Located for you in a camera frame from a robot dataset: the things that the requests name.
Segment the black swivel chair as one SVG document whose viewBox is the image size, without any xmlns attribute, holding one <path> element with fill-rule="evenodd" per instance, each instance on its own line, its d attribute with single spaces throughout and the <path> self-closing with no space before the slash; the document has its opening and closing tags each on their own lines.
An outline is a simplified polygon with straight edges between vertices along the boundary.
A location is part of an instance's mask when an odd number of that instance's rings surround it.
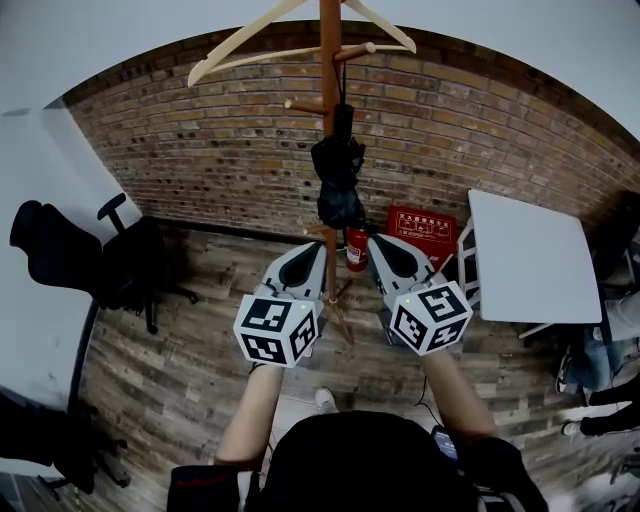
<svg viewBox="0 0 640 512">
<path fill-rule="evenodd" d="M 98 415 L 98 409 L 84 401 L 60 411 L 0 391 L 0 458 L 54 467 L 59 479 L 39 478 L 53 494 L 67 485 L 91 494 L 98 472 L 126 488 L 130 478 L 117 475 L 104 455 L 116 457 L 128 448 L 127 441 L 97 427 Z"/>
</svg>

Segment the white chair frame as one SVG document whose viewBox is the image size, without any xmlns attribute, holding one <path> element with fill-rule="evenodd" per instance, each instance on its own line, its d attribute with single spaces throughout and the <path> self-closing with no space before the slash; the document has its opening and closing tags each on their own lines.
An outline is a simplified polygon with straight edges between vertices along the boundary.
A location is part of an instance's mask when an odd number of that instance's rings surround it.
<svg viewBox="0 0 640 512">
<path fill-rule="evenodd" d="M 480 311 L 481 287 L 478 248 L 473 220 L 470 219 L 457 239 L 458 284 L 470 306 Z"/>
</svg>

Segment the brown wooden coat rack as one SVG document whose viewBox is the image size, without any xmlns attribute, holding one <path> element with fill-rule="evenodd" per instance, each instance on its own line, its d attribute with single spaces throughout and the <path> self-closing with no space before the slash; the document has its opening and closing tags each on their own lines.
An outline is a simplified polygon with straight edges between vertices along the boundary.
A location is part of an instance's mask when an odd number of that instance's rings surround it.
<svg viewBox="0 0 640 512">
<path fill-rule="evenodd" d="M 339 64 L 375 52 L 375 48 L 366 43 L 351 49 L 342 49 L 342 3 L 343 0 L 319 0 L 322 104 L 318 106 L 299 101 L 287 100 L 285 102 L 286 108 L 321 114 L 323 116 L 323 135 L 325 137 L 332 136 L 334 133 L 335 108 L 340 103 Z M 348 345 L 353 345 L 352 335 L 338 303 L 339 295 L 347 289 L 351 284 L 351 280 L 348 280 L 341 290 L 337 289 L 337 232 L 327 225 L 316 225 L 305 227 L 304 233 L 318 234 L 324 237 L 327 248 L 329 293 L 328 298 L 325 300 L 325 309 L 330 311 L 333 314 L 333 318 L 337 320 L 340 334 L 344 341 Z"/>
</svg>

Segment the red fire extinguisher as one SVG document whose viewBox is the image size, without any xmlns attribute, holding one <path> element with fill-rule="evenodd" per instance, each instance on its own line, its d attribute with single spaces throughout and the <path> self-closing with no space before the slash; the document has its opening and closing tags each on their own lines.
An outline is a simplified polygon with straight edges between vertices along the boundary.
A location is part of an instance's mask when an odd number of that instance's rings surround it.
<svg viewBox="0 0 640 512">
<path fill-rule="evenodd" d="M 349 227 L 346 231 L 347 268 L 354 273 L 362 272 L 368 265 L 367 246 L 371 227 L 368 224 L 360 228 Z"/>
</svg>

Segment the person's right forearm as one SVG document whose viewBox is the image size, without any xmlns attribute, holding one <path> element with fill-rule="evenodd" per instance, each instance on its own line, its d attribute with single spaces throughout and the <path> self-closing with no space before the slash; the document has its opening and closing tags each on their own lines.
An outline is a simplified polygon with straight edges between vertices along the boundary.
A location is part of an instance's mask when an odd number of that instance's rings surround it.
<svg viewBox="0 0 640 512">
<path fill-rule="evenodd" d="M 496 436 L 491 411 L 448 351 L 423 356 L 422 367 L 444 427 L 456 443 Z"/>
</svg>

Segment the light wooden clothes hanger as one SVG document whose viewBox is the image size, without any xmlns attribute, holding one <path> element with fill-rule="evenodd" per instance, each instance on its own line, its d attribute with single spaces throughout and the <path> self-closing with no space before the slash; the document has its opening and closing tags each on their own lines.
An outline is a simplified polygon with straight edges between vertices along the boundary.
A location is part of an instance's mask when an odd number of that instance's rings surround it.
<svg viewBox="0 0 640 512">
<path fill-rule="evenodd" d="M 231 53 L 242 46 L 251 37 L 266 28 L 269 24 L 279 20 L 281 17 L 302 6 L 307 1 L 308 0 L 280 0 L 276 6 L 264 13 L 261 17 L 238 29 L 235 33 L 211 50 L 203 60 L 194 65 L 189 73 L 187 85 L 192 87 L 206 75 L 238 66 L 256 64 L 277 58 L 324 52 L 327 49 L 327 45 L 322 43 L 317 47 L 263 53 L 246 58 L 225 61 Z M 397 41 L 398 45 L 381 45 L 373 42 L 366 42 L 360 45 L 345 45 L 342 46 L 339 51 L 336 51 L 331 55 L 334 63 L 344 63 L 378 51 L 408 51 L 413 54 L 417 52 L 416 43 L 407 34 L 364 5 L 360 0 L 338 0 L 338 4 L 340 6 L 345 4 L 351 10 L 364 17 L 367 21 L 376 25 L 392 39 Z M 341 28 L 340 6 L 338 7 L 338 21 L 330 21 L 330 28 Z"/>
</svg>

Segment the person's left forearm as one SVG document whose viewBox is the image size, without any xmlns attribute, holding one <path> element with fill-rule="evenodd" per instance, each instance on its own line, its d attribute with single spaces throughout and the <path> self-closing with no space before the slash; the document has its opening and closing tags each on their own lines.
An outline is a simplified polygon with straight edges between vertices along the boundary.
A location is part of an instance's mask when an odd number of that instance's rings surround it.
<svg viewBox="0 0 640 512">
<path fill-rule="evenodd" d="M 260 467 L 269 444 L 284 368 L 253 369 L 237 410 L 226 427 L 215 462 L 253 469 Z"/>
</svg>

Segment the black phone with blue screen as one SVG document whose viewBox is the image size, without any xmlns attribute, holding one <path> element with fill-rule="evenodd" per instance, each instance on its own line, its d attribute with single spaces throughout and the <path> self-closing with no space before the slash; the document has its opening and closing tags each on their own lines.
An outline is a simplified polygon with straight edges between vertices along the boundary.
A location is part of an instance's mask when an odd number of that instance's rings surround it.
<svg viewBox="0 0 640 512">
<path fill-rule="evenodd" d="M 457 461 L 457 450 L 453 441 L 451 440 L 448 432 L 439 425 L 433 427 L 431 431 L 432 438 L 436 442 L 440 452 L 446 456 L 449 460 Z"/>
</svg>

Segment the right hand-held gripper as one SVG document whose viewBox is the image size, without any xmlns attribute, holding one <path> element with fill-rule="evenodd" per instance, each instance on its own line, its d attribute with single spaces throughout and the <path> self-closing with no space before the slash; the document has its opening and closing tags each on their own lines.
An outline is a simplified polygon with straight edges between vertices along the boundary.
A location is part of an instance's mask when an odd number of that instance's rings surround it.
<svg viewBox="0 0 640 512">
<path fill-rule="evenodd" d="M 461 340 L 473 311 L 455 281 L 441 273 L 430 278 L 435 270 L 428 257 L 397 237 L 372 235 L 369 255 L 379 288 L 388 293 L 379 318 L 390 345 L 424 356 Z M 411 286 L 401 291 L 400 285 Z"/>
</svg>

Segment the white square table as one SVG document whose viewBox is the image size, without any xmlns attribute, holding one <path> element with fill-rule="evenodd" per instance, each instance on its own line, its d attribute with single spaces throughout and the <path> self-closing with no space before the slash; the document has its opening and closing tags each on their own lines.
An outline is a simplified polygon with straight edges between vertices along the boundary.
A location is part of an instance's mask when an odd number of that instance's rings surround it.
<svg viewBox="0 0 640 512">
<path fill-rule="evenodd" d="M 480 316 L 526 324 L 597 324 L 601 306 L 581 221 L 479 190 L 468 192 Z"/>
</svg>

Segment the black umbrella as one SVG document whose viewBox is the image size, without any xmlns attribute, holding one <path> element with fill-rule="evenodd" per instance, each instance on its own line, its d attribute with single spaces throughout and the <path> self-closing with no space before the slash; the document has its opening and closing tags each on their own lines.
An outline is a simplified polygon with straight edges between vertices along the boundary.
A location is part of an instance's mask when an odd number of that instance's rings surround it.
<svg viewBox="0 0 640 512">
<path fill-rule="evenodd" d="M 366 223 L 366 214 L 356 185 L 366 145 L 352 136 L 354 108 L 346 101 L 346 64 L 338 88 L 340 102 L 334 109 L 334 133 L 311 149 L 321 181 L 317 210 L 320 220 L 335 230 L 360 229 Z"/>
</svg>

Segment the person's white shoe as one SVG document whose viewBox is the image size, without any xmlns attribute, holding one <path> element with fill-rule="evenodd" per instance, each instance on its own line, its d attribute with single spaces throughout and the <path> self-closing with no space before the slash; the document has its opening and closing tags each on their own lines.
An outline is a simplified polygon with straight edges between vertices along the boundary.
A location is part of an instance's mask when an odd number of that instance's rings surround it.
<svg viewBox="0 0 640 512">
<path fill-rule="evenodd" d="M 334 394 L 327 387 L 319 387 L 316 390 L 315 404 L 318 415 L 339 412 Z"/>
</svg>

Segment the large white desk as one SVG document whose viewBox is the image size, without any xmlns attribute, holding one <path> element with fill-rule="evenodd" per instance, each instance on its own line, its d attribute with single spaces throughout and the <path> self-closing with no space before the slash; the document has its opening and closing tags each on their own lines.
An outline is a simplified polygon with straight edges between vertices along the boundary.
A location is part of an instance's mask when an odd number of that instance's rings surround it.
<svg viewBox="0 0 640 512">
<path fill-rule="evenodd" d="M 91 298 L 33 281 L 10 245 L 19 207 L 50 203 L 106 242 L 116 230 L 98 210 L 122 189 L 64 108 L 0 116 L 0 388 L 66 407 Z"/>
</svg>

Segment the red fire extinguisher box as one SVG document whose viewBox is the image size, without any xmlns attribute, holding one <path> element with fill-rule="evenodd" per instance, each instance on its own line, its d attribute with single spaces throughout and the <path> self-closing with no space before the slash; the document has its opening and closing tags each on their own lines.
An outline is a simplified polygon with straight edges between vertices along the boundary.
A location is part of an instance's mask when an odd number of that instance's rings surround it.
<svg viewBox="0 0 640 512">
<path fill-rule="evenodd" d="M 457 226 L 451 216 L 391 206 L 386 233 L 420 249 L 435 270 L 440 270 L 456 253 Z"/>
</svg>

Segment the person's black shirt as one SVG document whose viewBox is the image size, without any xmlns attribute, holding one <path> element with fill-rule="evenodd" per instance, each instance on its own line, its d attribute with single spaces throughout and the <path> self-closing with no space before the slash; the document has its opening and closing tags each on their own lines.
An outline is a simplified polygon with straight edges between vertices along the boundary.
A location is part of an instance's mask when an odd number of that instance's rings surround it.
<svg viewBox="0 0 640 512">
<path fill-rule="evenodd" d="M 487 437 L 456 452 L 396 415 L 315 415 L 278 442 L 264 480 L 231 465 L 173 469 L 166 512 L 549 511 L 510 443 Z"/>
</svg>

